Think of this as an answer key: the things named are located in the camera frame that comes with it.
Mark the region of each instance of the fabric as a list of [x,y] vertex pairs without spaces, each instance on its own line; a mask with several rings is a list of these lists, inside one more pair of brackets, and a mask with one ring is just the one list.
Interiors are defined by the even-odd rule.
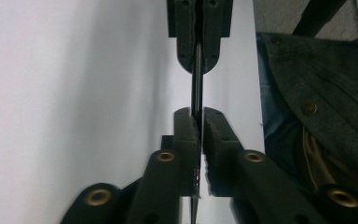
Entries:
[[298,180],[293,151],[304,126],[358,173],[358,40],[257,37],[266,153]]

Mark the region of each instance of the brass button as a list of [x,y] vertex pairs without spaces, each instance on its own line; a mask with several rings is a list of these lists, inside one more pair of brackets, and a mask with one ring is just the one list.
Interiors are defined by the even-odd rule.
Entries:
[[311,116],[318,111],[318,105],[313,102],[307,102],[302,107],[302,112],[304,115]]
[[274,44],[274,45],[280,45],[282,43],[282,40],[279,38],[279,37],[272,37],[271,39],[271,42]]

